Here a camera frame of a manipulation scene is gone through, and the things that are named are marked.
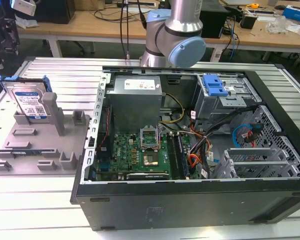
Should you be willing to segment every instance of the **green circuit board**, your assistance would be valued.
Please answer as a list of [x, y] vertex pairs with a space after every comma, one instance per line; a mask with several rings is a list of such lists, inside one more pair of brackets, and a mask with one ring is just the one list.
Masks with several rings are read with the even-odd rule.
[[[155, 143], [151, 134], [144, 135], [144, 142]], [[191, 149], [190, 139], [187, 134], [181, 136], [182, 147], [185, 154]], [[170, 174], [171, 166], [169, 161], [167, 137], [161, 134], [158, 151], [142, 151], [140, 133], [115, 134], [113, 144], [113, 155], [107, 164], [99, 163], [97, 169], [106, 168], [109, 172], [142, 172], [142, 173], [166, 173]], [[190, 179], [200, 179], [197, 170]]]
[[[151, 136], [147, 137], [146, 141], [147, 143], [153, 143]], [[114, 154], [110, 166], [112, 172], [170, 172], [167, 140], [164, 135], [162, 135], [160, 139], [159, 151], [148, 153], [141, 150], [139, 133], [133, 134], [132, 136], [131, 134], [118, 133], [115, 135], [113, 152]], [[145, 163], [145, 160], [147, 162], [150, 158], [153, 162]]]

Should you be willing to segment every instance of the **blue plastic latch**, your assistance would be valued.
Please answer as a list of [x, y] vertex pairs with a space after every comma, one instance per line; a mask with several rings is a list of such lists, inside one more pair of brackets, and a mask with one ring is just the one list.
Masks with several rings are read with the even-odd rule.
[[202, 79], [209, 96], [228, 96], [228, 92], [224, 89], [223, 83], [217, 75], [204, 75]]
[[4, 91], [6, 91], [4, 85], [2, 84], [2, 81], [11, 81], [11, 82], [15, 82], [19, 79], [19, 76], [1, 76], [0, 75], [0, 85], [1, 87], [4, 89]]
[[52, 93], [52, 88], [51, 88], [51, 85], [50, 85], [50, 80], [49, 78], [47, 78], [46, 75], [43, 76], [42, 80], [45, 82], [46, 86], [45, 86], [45, 89], [47, 92], [49, 93]]

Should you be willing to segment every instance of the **wooden table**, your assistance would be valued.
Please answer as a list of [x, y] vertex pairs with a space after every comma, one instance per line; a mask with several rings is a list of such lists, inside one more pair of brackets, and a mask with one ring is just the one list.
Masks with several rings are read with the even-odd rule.
[[[273, 9], [267, 5], [268, 0], [255, 0], [261, 7]], [[300, 7], [300, 2], [279, 1], [277, 5], [294, 5]], [[118, 19], [120, 9], [103, 10], [104, 18]], [[294, 32], [287, 34], [270, 34], [266, 31], [267, 22], [256, 21], [253, 29], [242, 29], [236, 24], [234, 32], [240, 38], [238, 49], [253, 51], [271, 51], [271, 52], [288, 52], [300, 53], [300, 36]], [[67, 41], [87, 41], [87, 42], [120, 42], [120, 24], [107, 22], [97, 19], [92, 12], [76, 11], [73, 19], [69, 24], [39, 23], [39, 27], [21, 29], [19, 36], [28, 39], [45, 39], [48, 40], [52, 55], [62, 57], [58, 40]], [[126, 27], [123, 27], [123, 36], [126, 36]], [[146, 43], [146, 31], [143, 29], [140, 21], [129, 23], [129, 42], [133, 44]], [[229, 36], [222, 35], [220, 39], [206, 38], [208, 48], [214, 48], [211, 61], [218, 62], [220, 53], [229, 42]]]

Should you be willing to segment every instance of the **ram slot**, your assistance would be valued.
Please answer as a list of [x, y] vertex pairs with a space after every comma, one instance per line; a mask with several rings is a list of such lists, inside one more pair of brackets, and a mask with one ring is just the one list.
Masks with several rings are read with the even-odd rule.
[[171, 171], [171, 177], [173, 180], [179, 179], [179, 168], [177, 163], [177, 156], [174, 146], [174, 140], [173, 136], [171, 136], [169, 133], [166, 134], [166, 144], [168, 148], [168, 157], [170, 162], [170, 171]]
[[175, 152], [175, 159], [178, 166], [178, 172], [179, 172], [179, 179], [184, 180], [186, 179], [185, 175], [185, 154], [182, 148], [181, 140], [179, 135], [173, 136], [173, 144], [174, 144], [174, 152]]

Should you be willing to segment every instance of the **chip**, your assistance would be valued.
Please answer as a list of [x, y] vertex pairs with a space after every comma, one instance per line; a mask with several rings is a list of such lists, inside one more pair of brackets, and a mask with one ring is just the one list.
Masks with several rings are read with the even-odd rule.
[[154, 151], [143, 153], [143, 165], [144, 166], [158, 166], [159, 158], [158, 153]]

